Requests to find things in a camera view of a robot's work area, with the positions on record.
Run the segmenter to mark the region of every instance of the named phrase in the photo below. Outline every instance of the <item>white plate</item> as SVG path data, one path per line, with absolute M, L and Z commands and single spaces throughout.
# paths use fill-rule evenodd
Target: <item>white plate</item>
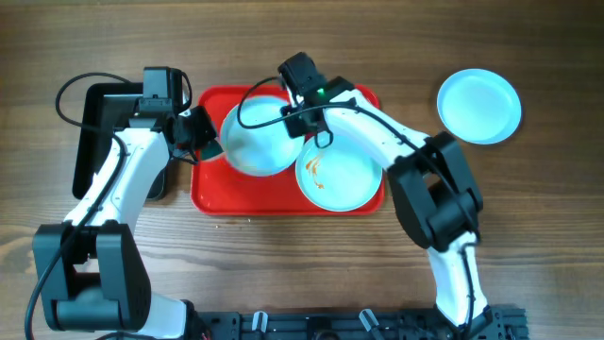
M 327 143 L 319 135 L 320 145 Z M 306 198 L 332 212 L 349 212 L 362 207 L 378 191 L 381 167 L 344 136 L 319 149 L 314 139 L 306 142 L 295 164 L 295 178 Z
M 438 92 L 438 113 L 451 133 L 488 145 L 510 137 L 520 125 L 520 98 L 503 77 L 468 69 L 450 76 Z
M 247 125 L 268 122 L 281 116 L 280 109 L 287 101 L 273 96 L 256 96 L 245 100 L 242 121 Z M 237 121 L 233 108 L 220 129 L 220 141 L 226 161 L 244 174 L 256 177 L 272 176 L 294 163 L 304 145 L 304 138 L 291 139 L 285 123 L 268 127 L 246 129 Z

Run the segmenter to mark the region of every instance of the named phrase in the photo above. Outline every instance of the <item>red tray edge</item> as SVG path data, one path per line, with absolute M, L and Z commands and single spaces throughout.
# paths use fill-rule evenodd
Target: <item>red tray edge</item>
M 366 87 L 364 85 L 360 85 L 360 84 L 357 84 L 355 86 L 359 90 L 361 90 L 361 89 L 364 90 L 363 91 L 364 93 L 369 94 L 369 95 L 365 96 L 367 98 L 367 100 L 369 102 L 375 101 L 377 103 L 377 108 L 380 109 L 381 103 L 379 101 L 379 98 L 373 91 L 371 91 L 371 89 L 369 89 L 368 87 Z M 224 88 L 232 88 L 232 89 L 246 88 L 246 89 L 248 89 L 249 87 L 250 87 L 250 85 L 214 85 L 214 86 L 211 86 L 211 87 L 207 88 L 203 93 L 201 93 L 201 95 L 199 95 L 199 99 L 197 100 L 197 105 L 201 105 L 201 103 L 205 102 L 208 97 L 213 95 L 214 92 L 222 91 Z M 266 87 L 277 87 L 277 85 L 266 85 Z M 195 168 L 196 168 L 196 166 L 193 166 L 192 170 L 191 170 L 191 190 L 190 190 L 189 197 L 191 198 L 191 202 L 193 203 L 195 208 L 197 208 L 197 210 L 199 210 L 203 214 L 206 214 L 209 216 L 343 216 L 343 215 L 364 216 L 364 215 L 368 215 L 371 213 L 375 213 L 377 210 L 379 210 L 379 208 L 381 208 L 382 204 L 384 203 L 384 199 L 386 197 L 386 176 L 384 175 L 384 176 L 382 176 L 382 181 L 379 184 L 379 188 L 377 189 L 376 194 L 370 199 L 370 201 L 365 203 L 365 205 L 363 205 L 362 207 L 357 208 L 356 210 L 350 211 L 350 212 L 331 212 L 331 211 L 327 211 L 327 210 L 320 210 L 320 211 L 316 211 L 316 212 L 284 212 L 284 211 L 266 211 L 266 212 L 219 211 L 219 212 L 216 212 L 216 211 L 207 210 L 205 207 L 199 205 L 198 202 L 194 199 L 194 194 L 197 193 L 197 189 L 195 189 L 197 187 L 197 185 L 194 185 L 194 184 L 197 182 L 197 178 L 198 178 L 198 176 L 195 175 Z M 375 201 L 375 202 L 372 205 L 367 206 L 367 204 L 370 204 L 371 201 Z

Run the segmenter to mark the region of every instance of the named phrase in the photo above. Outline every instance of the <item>tray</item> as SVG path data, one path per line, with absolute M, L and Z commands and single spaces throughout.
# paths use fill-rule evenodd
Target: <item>tray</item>
M 215 86 L 199 97 L 198 105 L 208 111 L 217 130 L 228 113 L 239 105 L 249 86 Z M 379 108 L 378 98 L 366 87 L 357 86 L 369 102 Z M 278 86 L 263 86 L 250 97 L 274 95 L 288 100 Z M 385 179 L 374 197 L 351 212 L 329 212 L 308 201 L 295 180 L 295 166 L 271 177 L 256 178 L 232 168 L 225 159 L 200 162 L 193 167 L 191 200 L 202 213 L 212 215 L 362 215 L 375 212 L 384 200 Z
M 132 113 L 134 102 L 143 94 L 142 83 L 99 83 L 86 92 L 82 123 L 111 129 L 123 114 Z M 92 185 L 92 176 L 98 173 L 111 149 L 111 138 L 82 129 L 79 134 L 75 159 L 72 194 L 82 199 Z M 166 169 L 153 181 L 147 200 L 158 200 L 165 195 Z

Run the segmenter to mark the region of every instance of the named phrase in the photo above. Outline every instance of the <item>wooden table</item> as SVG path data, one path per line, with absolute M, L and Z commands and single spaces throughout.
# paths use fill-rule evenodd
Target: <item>wooden table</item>
M 76 204 L 79 130 L 54 98 L 90 71 L 141 79 L 186 71 L 194 97 L 273 75 L 297 51 L 330 77 L 370 86 L 403 124 L 443 129 L 437 90 L 452 73 L 493 70 L 520 94 L 520 129 L 464 144 L 484 194 L 479 272 L 490 302 L 528 310 L 533 339 L 604 337 L 604 8 L 566 1 L 64 0 L 0 8 L 0 339 L 23 338 L 36 276 L 31 237 Z M 81 118 L 83 80 L 62 107 Z M 135 237 L 155 291 L 200 311 L 430 307 L 435 285 L 387 200 L 365 217 L 210 217 L 191 203 L 191 168 L 144 207 Z M 51 332 L 36 312 L 39 338 Z

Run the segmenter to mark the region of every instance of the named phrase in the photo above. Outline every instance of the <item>wood grain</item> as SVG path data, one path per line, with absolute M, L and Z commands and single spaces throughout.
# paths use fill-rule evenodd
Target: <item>wood grain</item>
M 0 339 L 23 338 L 35 283 L 31 237 L 74 207 L 79 131 L 54 114 L 70 77 L 144 66 L 186 71 L 194 96 L 273 75 L 307 51 L 329 76 L 370 86 L 412 128 L 443 128 L 442 81 L 493 70 L 519 92 L 508 141 L 464 145 L 485 197 L 478 250 L 492 303 L 528 309 L 534 339 L 604 338 L 604 8 L 579 1 L 227 1 L 0 7 Z M 63 108 L 79 119 L 82 80 Z M 425 251 L 387 201 L 365 217 L 210 217 L 190 201 L 191 169 L 148 204 L 135 238 L 156 291 L 200 311 L 430 307 Z M 51 332 L 38 306 L 39 338 Z

